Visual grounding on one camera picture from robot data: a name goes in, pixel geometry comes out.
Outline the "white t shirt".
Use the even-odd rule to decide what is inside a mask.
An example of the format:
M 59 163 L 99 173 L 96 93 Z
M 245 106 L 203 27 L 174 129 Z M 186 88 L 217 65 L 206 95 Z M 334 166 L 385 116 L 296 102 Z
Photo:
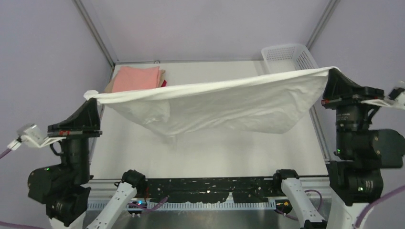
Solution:
M 324 92 L 328 67 L 228 80 L 101 94 L 95 99 L 161 136 L 211 128 L 283 134 Z

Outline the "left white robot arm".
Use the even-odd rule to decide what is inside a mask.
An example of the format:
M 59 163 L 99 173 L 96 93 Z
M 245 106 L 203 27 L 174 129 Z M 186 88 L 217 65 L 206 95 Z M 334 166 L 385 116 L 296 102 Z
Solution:
M 102 135 L 96 99 L 84 102 L 66 120 L 48 126 L 47 137 L 58 138 L 61 147 L 57 165 L 33 170 L 28 176 L 29 198 L 46 206 L 46 215 L 70 226 L 87 210 L 91 188 L 84 187 L 90 175 L 89 139 Z

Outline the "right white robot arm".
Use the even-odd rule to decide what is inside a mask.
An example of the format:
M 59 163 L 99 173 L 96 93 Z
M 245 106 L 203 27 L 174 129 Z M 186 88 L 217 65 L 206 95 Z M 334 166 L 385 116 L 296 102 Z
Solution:
M 366 216 L 378 204 L 404 191 L 399 187 L 385 195 L 382 169 L 403 166 L 405 139 L 393 129 L 370 129 L 380 108 L 404 109 L 405 90 L 395 87 L 385 95 L 378 88 L 360 86 L 332 68 L 322 97 L 322 106 L 336 112 L 338 161 L 327 165 L 331 209 L 325 219 L 302 189 L 296 171 L 277 170 L 276 187 L 288 198 L 303 229 L 361 229 Z

